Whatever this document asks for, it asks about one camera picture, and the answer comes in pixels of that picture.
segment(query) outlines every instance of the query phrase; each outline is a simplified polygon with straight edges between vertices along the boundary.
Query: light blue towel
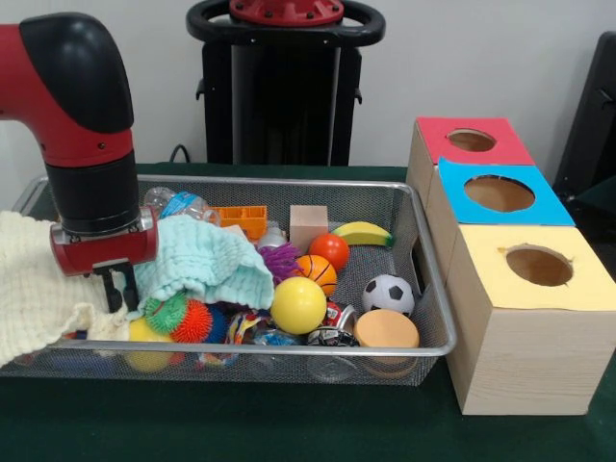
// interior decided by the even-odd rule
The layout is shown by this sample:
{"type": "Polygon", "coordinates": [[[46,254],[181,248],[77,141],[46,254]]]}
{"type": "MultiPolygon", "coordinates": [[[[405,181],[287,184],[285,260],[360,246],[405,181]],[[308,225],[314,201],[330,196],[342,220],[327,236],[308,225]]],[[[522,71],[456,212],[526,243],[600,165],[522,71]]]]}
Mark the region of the light blue towel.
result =
{"type": "Polygon", "coordinates": [[[150,297],[165,301],[183,290],[205,303],[271,307],[271,273],[246,239],[187,215],[159,221],[158,237],[156,260],[135,266],[140,311],[150,297]]]}

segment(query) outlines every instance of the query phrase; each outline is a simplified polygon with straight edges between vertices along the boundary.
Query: white wall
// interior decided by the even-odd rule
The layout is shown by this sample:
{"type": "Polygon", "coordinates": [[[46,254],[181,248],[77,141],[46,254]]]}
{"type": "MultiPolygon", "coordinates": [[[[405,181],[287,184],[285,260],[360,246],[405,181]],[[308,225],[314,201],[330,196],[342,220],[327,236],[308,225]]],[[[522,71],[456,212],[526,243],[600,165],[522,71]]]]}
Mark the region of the white wall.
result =
{"type": "MultiPolygon", "coordinates": [[[[122,53],[133,93],[138,162],[183,142],[205,160],[200,43],[186,32],[195,0],[1,0],[0,22],[58,11],[97,16],[122,53]]],[[[386,38],[365,48],[352,165],[405,166],[416,116],[507,116],[552,178],[613,0],[372,0],[386,38]]],[[[34,138],[0,123],[0,208],[43,173],[34,138]]]]}

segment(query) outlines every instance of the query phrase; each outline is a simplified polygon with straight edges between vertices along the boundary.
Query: blue box lid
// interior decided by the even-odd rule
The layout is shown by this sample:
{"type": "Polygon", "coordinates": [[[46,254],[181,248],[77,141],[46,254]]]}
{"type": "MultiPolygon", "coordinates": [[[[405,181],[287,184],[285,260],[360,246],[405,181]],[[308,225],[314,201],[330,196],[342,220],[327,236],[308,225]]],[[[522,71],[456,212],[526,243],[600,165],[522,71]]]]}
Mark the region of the blue box lid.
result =
{"type": "Polygon", "coordinates": [[[439,173],[460,223],[575,226],[537,167],[478,166],[441,159],[439,173]]]}

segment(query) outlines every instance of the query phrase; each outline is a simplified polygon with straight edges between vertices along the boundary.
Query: yellow ball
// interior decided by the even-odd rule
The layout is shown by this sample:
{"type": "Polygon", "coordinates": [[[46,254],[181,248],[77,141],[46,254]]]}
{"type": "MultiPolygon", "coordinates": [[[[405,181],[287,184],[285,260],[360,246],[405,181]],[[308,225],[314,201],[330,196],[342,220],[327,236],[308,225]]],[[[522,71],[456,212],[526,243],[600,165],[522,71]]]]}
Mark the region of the yellow ball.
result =
{"type": "Polygon", "coordinates": [[[301,335],[319,327],[326,311],[327,300],[319,284],[307,277],[292,277],[276,287],[270,313],[282,330],[301,335]]]}
{"type": "MultiPolygon", "coordinates": [[[[168,335],[154,332],[145,318],[132,321],[129,325],[131,342],[173,342],[168,335]]],[[[128,365],[139,372],[158,372],[166,368],[173,356],[173,352],[167,351],[130,351],[124,354],[128,365]]]]}

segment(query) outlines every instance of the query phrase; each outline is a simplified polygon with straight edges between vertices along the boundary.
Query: plastic water bottle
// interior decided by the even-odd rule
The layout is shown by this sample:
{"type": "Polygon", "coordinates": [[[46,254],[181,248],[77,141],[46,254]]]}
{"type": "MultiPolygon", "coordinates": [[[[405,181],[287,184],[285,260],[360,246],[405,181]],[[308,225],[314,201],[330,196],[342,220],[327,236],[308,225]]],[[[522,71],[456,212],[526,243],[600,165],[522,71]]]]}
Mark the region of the plastic water bottle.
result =
{"type": "Polygon", "coordinates": [[[172,215],[188,215],[220,226],[220,215],[208,203],[190,192],[175,192],[159,186],[145,193],[145,205],[152,208],[158,219],[172,215]]]}

